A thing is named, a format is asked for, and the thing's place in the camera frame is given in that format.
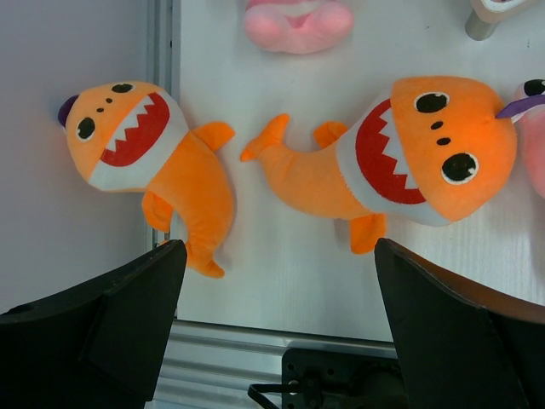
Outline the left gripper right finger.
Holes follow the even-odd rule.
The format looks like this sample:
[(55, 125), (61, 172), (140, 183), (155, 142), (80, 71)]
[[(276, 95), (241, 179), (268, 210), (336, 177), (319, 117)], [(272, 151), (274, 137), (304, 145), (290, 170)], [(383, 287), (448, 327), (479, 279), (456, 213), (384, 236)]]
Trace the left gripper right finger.
[(544, 307), (379, 239), (381, 296), (412, 408), (542, 408)]

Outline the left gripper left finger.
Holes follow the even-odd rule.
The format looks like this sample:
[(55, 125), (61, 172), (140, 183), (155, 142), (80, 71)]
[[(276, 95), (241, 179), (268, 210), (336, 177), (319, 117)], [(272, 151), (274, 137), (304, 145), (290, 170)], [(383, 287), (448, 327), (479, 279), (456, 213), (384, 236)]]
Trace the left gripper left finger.
[(1, 315), (3, 408), (142, 408), (153, 399), (186, 271), (171, 240)]

